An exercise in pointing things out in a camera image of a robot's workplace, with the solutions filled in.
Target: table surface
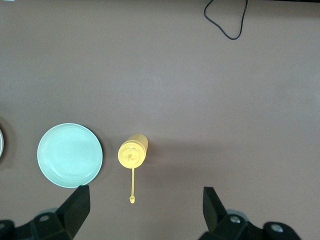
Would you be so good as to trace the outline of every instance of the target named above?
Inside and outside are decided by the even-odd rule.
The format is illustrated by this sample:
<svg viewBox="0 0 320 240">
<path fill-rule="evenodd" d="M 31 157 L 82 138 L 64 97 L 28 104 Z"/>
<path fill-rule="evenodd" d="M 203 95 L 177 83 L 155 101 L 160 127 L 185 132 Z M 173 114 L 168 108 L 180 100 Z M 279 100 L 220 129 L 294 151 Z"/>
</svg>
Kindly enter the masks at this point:
<svg viewBox="0 0 320 240">
<path fill-rule="evenodd" d="M 320 4 L 249 1 L 242 36 L 207 1 L 0 1 L 1 219 L 22 225 L 74 191 L 42 174 L 37 147 L 61 123 L 103 148 L 75 239 L 198 239 L 204 186 L 262 227 L 319 238 Z M 244 1 L 208 15 L 236 36 Z M 133 133 L 145 162 L 117 158 Z"/>
</svg>

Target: cable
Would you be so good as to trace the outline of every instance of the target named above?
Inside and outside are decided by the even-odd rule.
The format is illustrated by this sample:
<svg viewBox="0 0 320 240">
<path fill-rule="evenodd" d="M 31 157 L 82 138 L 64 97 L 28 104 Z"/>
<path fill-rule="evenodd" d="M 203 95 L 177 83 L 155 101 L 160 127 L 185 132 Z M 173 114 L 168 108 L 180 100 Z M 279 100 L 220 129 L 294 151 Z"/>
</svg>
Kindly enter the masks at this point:
<svg viewBox="0 0 320 240">
<path fill-rule="evenodd" d="M 203 14 L 205 16 L 206 19 L 208 19 L 211 23 L 213 23 L 214 25 L 216 25 L 220 30 L 221 32 L 223 32 L 223 34 L 230 40 L 237 40 L 241 33 L 242 33 L 242 27 L 244 25 L 244 18 L 245 18 L 245 14 L 246 14 L 246 11 L 247 11 L 247 6 L 248 6 L 248 0 L 245 0 L 245 7 L 244 7 L 244 11 L 243 11 L 243 15 L 242 15 L 242 20 L 241 20 L 241 28 L 240 28 L 240 33 L 237 37 L 230 37 L 224 30 L 221 26 L 219 26 L 219 24 L 217 24 L 215 21 L 212 21 L 208 16 L 207 16 L 207 8 L 210 6 L 210 4 L 213 2 L 214 0 L 211 0 L 204 8 L 204 11 L 203 11 Z"/>
</svg>

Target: wire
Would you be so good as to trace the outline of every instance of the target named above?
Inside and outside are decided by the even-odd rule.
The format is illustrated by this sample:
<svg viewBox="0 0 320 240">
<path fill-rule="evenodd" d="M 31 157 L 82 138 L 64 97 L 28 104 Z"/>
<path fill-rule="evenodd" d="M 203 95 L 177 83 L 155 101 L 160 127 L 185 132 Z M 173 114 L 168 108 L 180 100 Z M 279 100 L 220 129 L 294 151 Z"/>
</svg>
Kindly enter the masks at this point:
<svg viewBox="0 0 320 240">
<path fill-rule="evenodd" d="M 241 28 L 240 28 L 240 33 L 237 37 L 230 37 L 224 30 L 223 28 L 217 24 L 215 21 L 211 20 L 208 16 L 207 16 L 207 8 L 210 6 L 210 4 L 213 2 L 214 0 L 211 0 L 204 8 L 204 11 L 203 11 L 203 14 L 205 16 L 206 19 L 208 19 L 211 23 L 213 23 L 214 25 L 216 25 L 220 30 L 221 32 L 223 32 L 223 34 L 230 40 L 237 40 L 241 33 L 242 33 L 242 27 L 244 25 L 244 18 L 245 18 L 245 14 L 246 14 L 246 11 L 247 11 L 247 6 L 248 6 L 248 0 L 245 0 L 245 7 L 244 7 L 244 11 L 243 11 L 243 15 L 242 15 L 242 20 L 241 20 Z"/>
</svg>

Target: yellow bottle cap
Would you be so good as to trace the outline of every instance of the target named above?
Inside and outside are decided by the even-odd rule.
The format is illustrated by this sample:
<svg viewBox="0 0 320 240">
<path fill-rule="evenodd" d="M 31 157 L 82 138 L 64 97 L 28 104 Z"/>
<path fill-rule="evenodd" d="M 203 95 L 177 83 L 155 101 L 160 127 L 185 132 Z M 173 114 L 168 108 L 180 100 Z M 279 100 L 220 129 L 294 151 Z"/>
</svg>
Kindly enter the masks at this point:
<svg viewBox="0 0 320 240">
<path fill-rule="evenodd" d="M 141 133 L 133 134 L 125 141 L 118 152 L 118 159 L 122 166 L 132 169 L 132 187 L 130 203 L 135 203 L 135 168 L 145 160 L 148 149 L 148 139 Z"/>
</svg>

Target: plate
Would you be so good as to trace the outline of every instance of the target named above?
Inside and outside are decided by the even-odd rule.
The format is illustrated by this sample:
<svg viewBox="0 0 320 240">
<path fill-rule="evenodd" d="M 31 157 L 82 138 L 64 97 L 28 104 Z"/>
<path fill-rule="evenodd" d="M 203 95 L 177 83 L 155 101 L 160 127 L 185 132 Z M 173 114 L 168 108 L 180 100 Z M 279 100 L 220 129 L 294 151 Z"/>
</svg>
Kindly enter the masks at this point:
<svg viewBox="0 0 320 240">
<path fill-rule="evenodd" d="M 2 152 L 3 152 L 3 150 L 4 150 L 4 145 L 5 145 L 5 143 L 4 143 L 4 136 L 2 135 L 2 132 L 1 132 L 1 130 L 0 130 L 0 157 L 1 157 Z"/>
<path fill-rule="evenodd" d="M 103 153 L 99 140 L 88 128 L 63 123 L 43 135 L 37 158 L 47 179 L 60 187 L 77 188 L 97 176 Z"/>
</svg>

